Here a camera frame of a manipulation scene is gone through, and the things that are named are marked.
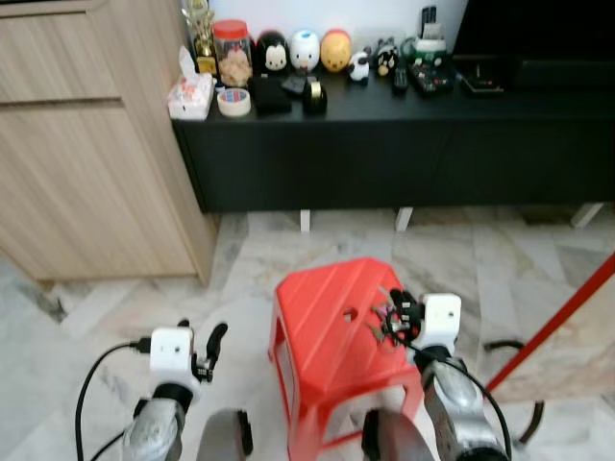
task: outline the tissue box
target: tissue box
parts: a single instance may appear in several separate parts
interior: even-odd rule
[[[214,79],[211,74],[199,74],[193,79],[181,77],[173,85],[166,100],[171,118],[205,120],[213,98]]]

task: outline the tape roll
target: tape roll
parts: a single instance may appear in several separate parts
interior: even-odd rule
[[[218,108],[227,117],[242,117],[250,112],[250,93],[242,88],[229,88],[218,93]]]

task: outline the remote control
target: remote control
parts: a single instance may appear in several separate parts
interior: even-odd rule
[[[397,66],[395,69],[395,75],[393,76],[393,93],[404,94],[406,93],[409,83],[407,80],[406,67]]]
[[[453,90],[454,79],[441,67],[415,63],[410,67],[410,76],[414,86],[424,96]]]

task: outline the white egg-shaped figurine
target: white egg-shaped figurine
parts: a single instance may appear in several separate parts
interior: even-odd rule
[[[311,71],[320,59],[318,36],[307,29],[297,31],[290,40],[290,63],[294,68]]]

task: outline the cabinet leg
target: cabinet leg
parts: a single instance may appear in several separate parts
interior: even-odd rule
[[[299,211],[301,221],[301,233],[309,232],[309,209]]]
[[[583,204],[573,216],[573,219],[570,220],[570,224],[573,228],[583,229],[585,226],[589,224],[596,213],[600,211],[600,208],[603,207],[604,204]]]
[[[407,229],[407,225],[410,222],[410,216],[412,216],[412,206],[405,206],[400,208],[397,212],[397,218],[395,219],[395,231],[403,232]]]

